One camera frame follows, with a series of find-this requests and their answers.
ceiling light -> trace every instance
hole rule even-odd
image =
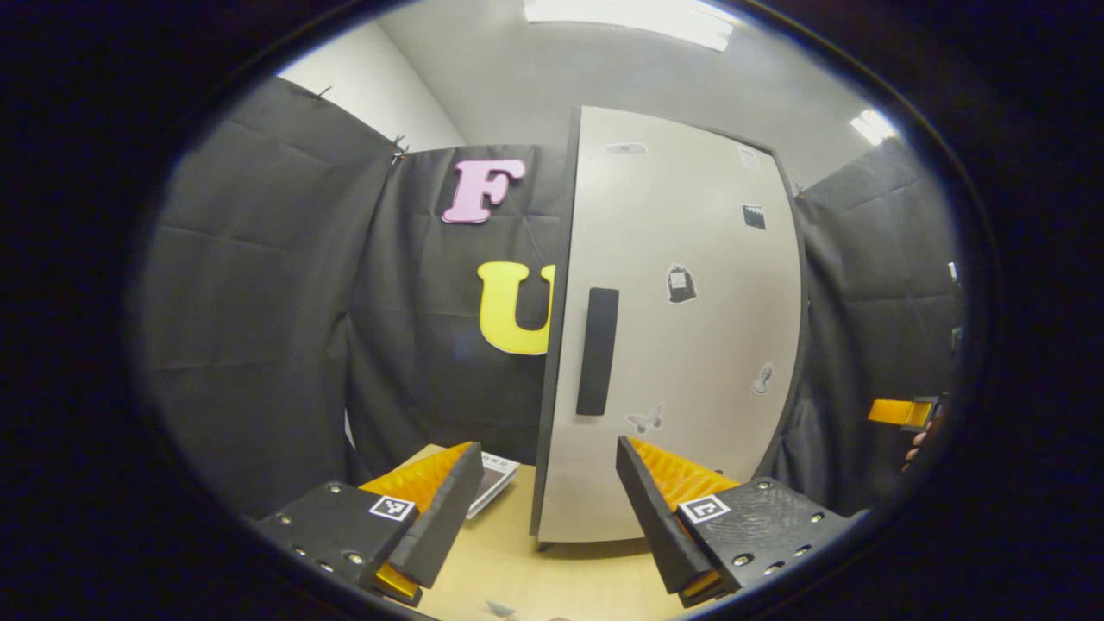
[[[736,19],[697,0],[526,0],[526,19],[636,28],[723,52]]]
[[[862,114],[851,119],[851,127],[858,129],[859,134],[874,146],[890,136],[896,136],[896,130],[885,117],[873,110],[862,110]]]

yellow letter u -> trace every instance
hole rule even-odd
[[[517,319],[518,287],[529,276],[529,267],[508,261],[491,261],[480,265],[478,273],[484,282],[482,299],[479,302],[479,330],[487,343],[510,354],[546,354],[555,265],[545,265],[541,270],[541,276],[549,282],[549,318],[537,330],[518,327]]]

black fabric backdrop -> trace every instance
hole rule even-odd
[[[389,141],[283,80],[187,154],[139,295],[152,397],[199,474],[262,517],[352,475],[352,284]]]
[[[142,281],[153,396],[200,474],[259,517],[428,442],[478,440],[533,463],[545,357],[486,341],[476,270],[526,264],[518,324],[543,325],[539,272],[564,250],[565,155],[460,147],[392,166],[389,141],[337,106],[278,78],[251,94],[181,161]],[[440,219],[457,161],[507,158],[527,172],[489,220]],[[912,438],[867,421],[871,400],[949,386],[952,225],[938,187],[895,140],[797,208],[809,341],[767,465],[847,515],[898,481]]]
[[[871,402],[951,386],[951,331],[963,322],[947,269],[955,229],[940,186],[896,139],[796,203],[808,348],[769,475],[850,515],[899,483],[914,436],[868,421]]]

person's hand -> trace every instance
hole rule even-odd
[[[915,449],[905,453],[904,461],[911,462],[912,459],[916,456],[916,453],[920,451],[920,445],[924,443],[924,440],[927,438],[927,432],[931,430],[932,430],[932,421],[927,421],[927,424],[924,425],[924,431],[917,433],[916,436],[912,439],[912,445],[915,446]],[[901,472],[904,472],[905,469],[907,467],[909,464],[907,463],[904,464],[903,466],[901,466]]]

ceiling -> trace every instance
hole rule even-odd
[[[750,23],[723,53],[625,28],[529,24],[523,0],[422,0],[380,25],[470,145],[563,145],[572,107],[595,105],[762,143],[802,188],[870,148],[849,125],[870,106]]]

